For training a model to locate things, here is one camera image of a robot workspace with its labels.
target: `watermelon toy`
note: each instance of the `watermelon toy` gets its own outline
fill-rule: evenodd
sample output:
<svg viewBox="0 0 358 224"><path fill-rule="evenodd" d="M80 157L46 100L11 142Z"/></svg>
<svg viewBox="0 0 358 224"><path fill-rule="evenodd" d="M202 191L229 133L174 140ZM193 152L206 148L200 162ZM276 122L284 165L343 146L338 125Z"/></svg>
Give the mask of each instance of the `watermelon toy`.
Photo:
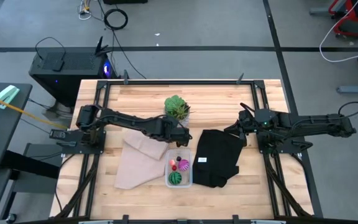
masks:
<svg viewBox="0 0 358 224"><path fill-rule="evenodd" d="M172 185L178 185L181 182L181 175L178 172L172 172L169 175L168 180Z"/></svg>

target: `gray floor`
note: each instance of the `gray floor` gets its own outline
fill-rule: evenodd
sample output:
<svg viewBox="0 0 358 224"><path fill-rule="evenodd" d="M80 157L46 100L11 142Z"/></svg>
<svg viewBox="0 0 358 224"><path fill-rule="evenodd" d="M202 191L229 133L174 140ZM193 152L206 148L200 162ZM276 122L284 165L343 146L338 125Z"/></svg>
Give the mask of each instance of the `gray floor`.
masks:
<svg viewBox="0 0 358 224"><path fill-rule="evenodd" d="M78 19L79 2L5 0L0 10L0 47L33 47L46 36L71 47L92 47L101 35L106 44L110 43L111 33L104 30L101 22ZM270 0L281 46L317 47L334 22L328 17L309 16L308 8L328 2ZM129 16L128 26L116 32L123 46L273 46L260 0L150 0L147 4L119 7ZM100 17L96 2L91 2L91 9ZM46 41L41 46L57 44ZM350 44L330 35L324 46L358 47L358 41ZM339 59L354 54L326 55ZM0 82L31 83L34 86L31 98L51 105L53 98L28 75L34 55L0 53ZM335 91L339 85L358 85L355 60L329 63L315 52L283 55L300 114L336 113L343 103L358 101L358 95L339 95ZM243 72L244 78L282 77L275 52L128 52L127 56L148 78L237 78ZM126 69L131 78L139 77L122 53L114 53L114 59L119 73ZM31 103L26 110L42 116L42 108ZM358 131L358 116L352 122ZM324 216L358 220L358 133L349 139L329 136L308 139L314 143L310 157ZM22 152L27 142L50 140L45 133L20 122L9 148ZM12 211L19 215L19 222L47 218L52 199L53 195L21 194Z"/></svg>

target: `butcher block tabletop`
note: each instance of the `butcher block tabletop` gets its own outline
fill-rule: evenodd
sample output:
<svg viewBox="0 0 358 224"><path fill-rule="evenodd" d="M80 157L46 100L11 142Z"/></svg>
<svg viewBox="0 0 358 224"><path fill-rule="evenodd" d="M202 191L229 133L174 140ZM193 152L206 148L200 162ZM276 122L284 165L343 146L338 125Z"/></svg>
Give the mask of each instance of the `butcher block tabletop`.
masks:
<svg viewBox="0 0 358 224"><path fill-rule="evenodd" d="M288 111L280 80L264 80L271 110ZM97 80L83 80L74 110L71 128L81 106L93 104ZM173 95L182 97L191 106L189 129L193 139L188 148L193 157L204 129L224 128L234 124L243 108L240 103L254 107L249 85L112 85L108 108L121 113L149 118L163 113L164 101ZM262 97L258 91L259 105ZM99 104L103 104L102 90ZM126 128L109 125L104 153L99 160L96 187L93 195L91 219L240 219L273 218L269 188L263 156L258 150L256 136L247 137L237 165L239 173L230 178L223 188L209 188L193 184L187 189L172 189L165 185L164 177L144 183L132 190L114 188L114 180L120 163ZM169 149L177 148L175 143ZM289 154L280 155L285 184L298 203L313 213L305 173L302 166ZM57 194L62 206L67 204L77 189L83 155L72 157L60 171ZM83 194L80 215L85 213L88 189ZM276 187L280 214L283 202ZM53 201L51 216L60 211Z"/></svg>

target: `beige cloth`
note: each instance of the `beige cloth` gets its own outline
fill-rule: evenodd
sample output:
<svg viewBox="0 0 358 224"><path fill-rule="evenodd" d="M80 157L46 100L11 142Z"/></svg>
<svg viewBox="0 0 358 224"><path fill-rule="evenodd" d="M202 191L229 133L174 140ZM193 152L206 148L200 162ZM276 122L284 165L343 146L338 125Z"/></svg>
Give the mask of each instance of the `beige cloth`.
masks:
<svg viewBox="0 0 358 224"><path fill-rule="evenodd" d="M150 139L140 131L135 130L128 130L125 133L124 142L156 160L161 159L168 147L168 143Z"/></svg>
<svg viewBox="0 0 358 224"><path fill-rule="evenodd" d="M129 130L124 136L121 161L114 186L133 189L140 184L162 177L165 171L165 151L168 144Z"/></svg>

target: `plastic bin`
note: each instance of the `plastic bin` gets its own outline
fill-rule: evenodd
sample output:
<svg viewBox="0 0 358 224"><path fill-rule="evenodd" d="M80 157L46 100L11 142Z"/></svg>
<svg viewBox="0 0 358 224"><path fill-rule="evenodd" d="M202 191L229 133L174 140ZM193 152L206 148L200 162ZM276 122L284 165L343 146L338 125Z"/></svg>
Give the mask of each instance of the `plastic bin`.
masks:
<svg viewBox="0 0 358 224"><path fill-rule="evenodd" d="M181 159L186 159L189 161L189 168L185 171L180 171L178 167L177 157L180 156ZM167 161L165 163L165 185L172 188L187 188L193 184L193 163L191 162L191 151L190 149L170 149L167 152ZM173 159L176 162L176 171L172 170L172 166L169 164L169 161ZM168 181L168 177L172 172L178 172L181 175L181 182L177 185L173 185Z"/></svg>

